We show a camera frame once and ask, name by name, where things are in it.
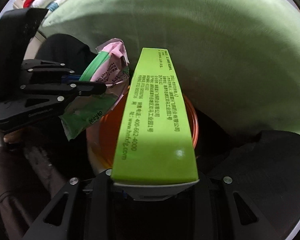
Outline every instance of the light green cloth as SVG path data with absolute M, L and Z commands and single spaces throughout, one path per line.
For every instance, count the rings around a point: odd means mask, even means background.
M 286 0 L 68 0 L 43 23 L 93 50 L 169 50 L 182 91 L 232 136 L 300 134 L 300 12 Z

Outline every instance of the person's hand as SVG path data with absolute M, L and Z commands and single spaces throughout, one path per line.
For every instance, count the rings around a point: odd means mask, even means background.
M 26 128 L 22 128 L 20 130 L 8 133 L 3 137 L 3 141 L 5 143 L 19 143 L 19 142 L 21 142 L 22 135 L 25 131 L 26 131 Z

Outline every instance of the green box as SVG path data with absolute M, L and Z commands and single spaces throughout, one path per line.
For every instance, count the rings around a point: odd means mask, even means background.
M 122 185 L 172 185 L 198 180 L 185 103 L 166 49 L 142 49 L 111 177 Z

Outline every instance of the transparent orange container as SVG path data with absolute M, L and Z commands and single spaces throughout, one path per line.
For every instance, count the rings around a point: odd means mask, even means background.
M 128 93 L 125 94 L 115 108 L 101 120 L 87 128 L 88 154 L 91 166 L 95 170 L 112 168 L 120 124 Z M 183 95 L 186 112 L 195 148 L 198 140 L 198 117 L 190 100 Z

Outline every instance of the baby wet wipes package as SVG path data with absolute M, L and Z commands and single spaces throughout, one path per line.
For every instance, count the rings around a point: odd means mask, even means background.
M 67 106 L 60 118 L 68 140 L 111 111 L 128 89 L 129 61 L 123 41 L 111 39 L 97 50 L 98 55 L 79 80 L 103 82 L 107 89 L 102 95 L 77 97 Z

